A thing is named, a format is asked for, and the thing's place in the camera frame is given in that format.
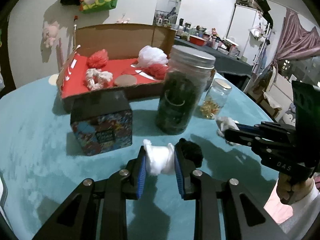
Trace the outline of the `person right hand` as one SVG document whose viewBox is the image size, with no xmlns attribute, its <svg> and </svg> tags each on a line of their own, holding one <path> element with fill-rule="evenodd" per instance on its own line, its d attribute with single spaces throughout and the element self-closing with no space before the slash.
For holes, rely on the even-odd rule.
<svg viewBox="0 0 320 240">
<path fill-rule="evenodd" d="M 293 178 L 279 173 L 276 193 L 282 204 L 291 205 L 306 197 L 311 192 L 313 185 L 313 178 L 308 178 L 302 183 L 295 183 Z"/>
</svg>

